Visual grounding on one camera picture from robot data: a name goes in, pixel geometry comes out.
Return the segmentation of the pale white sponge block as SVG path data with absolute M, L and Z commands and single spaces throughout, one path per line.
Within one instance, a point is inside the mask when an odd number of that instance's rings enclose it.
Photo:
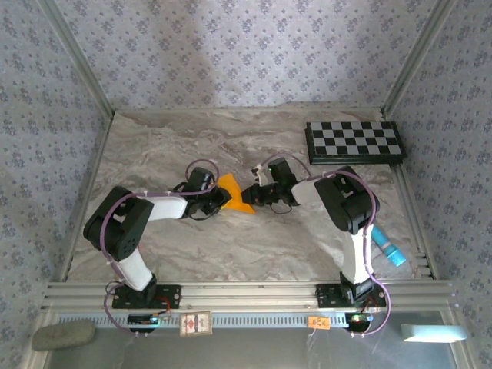
M 460 325 L 402 324 L 402 338 L 406 342 L 455 343 L 467 339 L 466 330 Z

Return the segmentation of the grey stone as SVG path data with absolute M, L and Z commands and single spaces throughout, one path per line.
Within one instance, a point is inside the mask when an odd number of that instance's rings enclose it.
M 39 328 L 32 338 L 32 350 L 51 351 L 89 343 L 95 335 L 95 324 L 87 319 L 53 324 Z

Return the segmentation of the aluminium frame post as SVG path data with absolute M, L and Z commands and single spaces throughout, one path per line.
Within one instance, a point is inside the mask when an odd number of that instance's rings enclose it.
M 456 4 L 457 0 L 436 0 L 381 106 L 383 118 L 389 119 L 394 113 Z
M 112 108 L 108 98 L 106 97 L 103 88 L 99 84 L 95 73 L 93 72 L 88 59 L 85 57 L 84 52 L 77 43 L 77 40 L 71 31 L 69 24 L 66 22 L 65 17 L 60 11 L 55 0 L 36 0 L 48 19 L 55 34 L 58 36 L 65 51 L 72 61 L 75 69 L 77 70 L 81 80 L 85 83 L 85 86 L 91 93 L 91 96 L 95 100 L 95 104 L 100 111 L 110 119 L 114 116 L 114 109 Z

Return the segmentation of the aluminium front rail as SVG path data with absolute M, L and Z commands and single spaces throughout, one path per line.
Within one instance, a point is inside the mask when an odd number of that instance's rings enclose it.
M 213 312 L 307 312 L 317 309 L 315 283 L 310 281 L 212 281 L 182 282 L 181 311 Z M 395 311 L 441 311 L 455 309 L 450 281 L 396 280 L 384 285 Z M 105 285 L 102 283 L 50 283 L 41 302 L 43 311 L 100 312 Z

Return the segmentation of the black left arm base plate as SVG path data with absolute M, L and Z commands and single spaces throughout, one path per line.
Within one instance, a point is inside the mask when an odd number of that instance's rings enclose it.
M 129 286 L 116 288 L 113 293 L 111 307 L 113 309 L 129 310 L 166 310 L 178 309 L 181 302 L 181 285 L 156 284 L 135 291 Z

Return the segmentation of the orange paper sheet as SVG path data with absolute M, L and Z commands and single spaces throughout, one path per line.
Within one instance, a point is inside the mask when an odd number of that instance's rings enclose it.
M 218 180 L 218 187 L 226 190 L 231 196 L 231 199 L 222 206 L 223 208 L 246 214 L 255 214 L 255 210 L 249 204 L 243 202 L 240 186 L 233 174 L 229 173 L 221 176 Z

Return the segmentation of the black and grey chessboard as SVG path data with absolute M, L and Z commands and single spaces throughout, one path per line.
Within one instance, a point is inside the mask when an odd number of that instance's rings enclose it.
M 392 121 L 313 121 L 304 133 L 312 165 L 391 165 L 406 158 Z

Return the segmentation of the brown printed card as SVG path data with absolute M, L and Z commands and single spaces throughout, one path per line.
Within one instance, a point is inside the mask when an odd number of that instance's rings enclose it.
M 212 334 L 212 314 L 210 311 L 183 313 L 179 317 L 181 337 L 195 337 Z

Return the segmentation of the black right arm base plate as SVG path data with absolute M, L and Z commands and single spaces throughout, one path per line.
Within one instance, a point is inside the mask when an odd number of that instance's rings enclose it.
M 319 308 L 356 308 L 361 309 L 364 306 L 370 308 L 385 308 L 387 302 L 384 292 L 378 286 L 359 298 L 355 302 L 350 302 L 342 294 L 340 283 L 317 284 L 315 286 L 315 297 Z

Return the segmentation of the aluminium side rail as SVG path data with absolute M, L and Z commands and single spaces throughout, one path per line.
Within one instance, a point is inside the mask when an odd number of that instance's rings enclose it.
M 81 187 L 81 204 L 78 209 L 77 218 L 75 220 L 75 225 L 73 231 L 71 233 L 70 240 L 68 242 L 68 246 L 66 249 L 66 254 L 64 258 L 64 263 L 61 267 L 61 271 L 56 278 L 58 282 L 66 282 L 68 277 L 68 272 L 70 271 L 71 263 L 73 260 L 73 255 L 76 249 L 76 245 L 81 234 L 81 230 L 83 228 L 85 214 L 88 209 L 88 204 L 90 201 L 91 190 L 93 189 L 95 179 L 98 173 L 98 169 L 101 163 L 101 157 L 103 155 L 106 141 L 108 139 L 108 133 L 111 128 L 111 124 L 114 120 L 115 110 L 110 110 L 109 116 L 106 118 L 105 123 L 102 126 L 101 132 L 98 134 L 97 139 L 95 141 L 95 154 L 93 158 L 90 160 L 88 165 L 88 177 L 82 183 Z
M 404 164 L 390 165 L 394 185 L 398 193 L 402 211 L 411 236 L 414 259 L 417 263 L 418 274 L 423 279 L 437 280 L 439 273 L 436 269 L 434 256 L 427 242 L 424 224 L 418 211 L 413 188 Z

